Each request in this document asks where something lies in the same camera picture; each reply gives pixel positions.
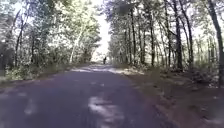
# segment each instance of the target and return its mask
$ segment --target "asphalt road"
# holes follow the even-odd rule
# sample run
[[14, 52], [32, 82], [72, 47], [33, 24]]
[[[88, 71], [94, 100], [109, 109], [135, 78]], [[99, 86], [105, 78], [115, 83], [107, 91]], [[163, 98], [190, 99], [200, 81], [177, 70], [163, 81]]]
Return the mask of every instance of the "asphalt road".
[[111, 70], [93, 65], [6, 89], [0, 128], [176, 128]]

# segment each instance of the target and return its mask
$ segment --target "sky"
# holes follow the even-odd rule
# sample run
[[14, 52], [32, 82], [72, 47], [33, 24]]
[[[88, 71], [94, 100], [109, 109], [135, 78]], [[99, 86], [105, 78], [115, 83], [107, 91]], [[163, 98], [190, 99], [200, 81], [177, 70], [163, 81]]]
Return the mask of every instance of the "sky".
[[[92, 0], [93, 4], [95, 5], [102, 5], [103, 0]], [[98, 42], [100, 44], [100, 47], [97, 48], [97, 50], [93, 54], [93, 59], [98, 60], [102, 59], [102, 57], [105, 57], [108, 53], [108, 42], [110, 41], [110, 35], [108, 34], [110, 29], [110, 24], [106, 21], [106, 16], [101, 15], [97, 17], [97, 20], [100, 24], [100, 37], [102, 40]]]

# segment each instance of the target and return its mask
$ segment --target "sunlit patch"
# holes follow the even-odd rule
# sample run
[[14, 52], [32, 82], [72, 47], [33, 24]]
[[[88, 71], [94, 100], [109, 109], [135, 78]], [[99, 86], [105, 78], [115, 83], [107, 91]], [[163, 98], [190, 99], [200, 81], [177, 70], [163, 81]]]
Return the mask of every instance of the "sunlit patch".
[[1, 94], [1, 95], [0, 95], [0, 100], [7, 99], [8, 97], [9, 97], [9, 95], [8, 95], [8, 94], [3, 93], [3, 94]]
[[96, 84], [96, 82], [91, 82], [90, 84], [91, 84], [91, 85], [95, 85], [95, 84]]
[[20, 96], [20, 97], [25, 97], [25, 96], [27, 96], [27, 94], [24, 93], [24, 92], [20, 92], [20, 93], [18, 93], [17, 95]]
[[86, 69], [74, 69], [72, 71], [76, 71], [76, 72], [92, 72], [92, 71], [86, 70]]
[[36, 105], [34, 104], [34, 101], [32, 99], [30, 99], [28, 101], [27, 107], [24, 110], [24, 113], [26, 115], [32, 115], [36, 112], [37, 108]]
[[124, 119], [118, 106], [100, 97], [91, 97], [88, 104], [90, 110], [99, 115], [97, 125], [100, 128], [114, 128], [118, 122]]

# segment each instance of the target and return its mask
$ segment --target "forest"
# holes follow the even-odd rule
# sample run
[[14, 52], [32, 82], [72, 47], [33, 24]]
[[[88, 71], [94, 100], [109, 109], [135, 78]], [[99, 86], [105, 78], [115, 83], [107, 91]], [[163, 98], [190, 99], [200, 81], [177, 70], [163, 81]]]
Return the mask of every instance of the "forest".
[[90, 0], [1, 0], [0, 76], [90, 61], [101, 40], [98, 10]]
[[223, 84], [223, 0], [106, 0], [103, 10], [113, 61]]

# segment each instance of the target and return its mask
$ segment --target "tree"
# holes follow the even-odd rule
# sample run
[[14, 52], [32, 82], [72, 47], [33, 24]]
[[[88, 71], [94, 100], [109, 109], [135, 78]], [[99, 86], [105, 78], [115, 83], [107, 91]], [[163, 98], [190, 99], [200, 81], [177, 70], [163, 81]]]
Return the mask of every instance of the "tree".
[[216, 29], [216, 36], [219, 44], [219, 87], [223, 84], [223, 68], [224, 68], [224, 52], [223, 52], [223, 40], [222, 31], [218, 22], [217, 14], [215, 11], [214, 3], [212, 0], [207, 0], [209, 6], [209, 14]]

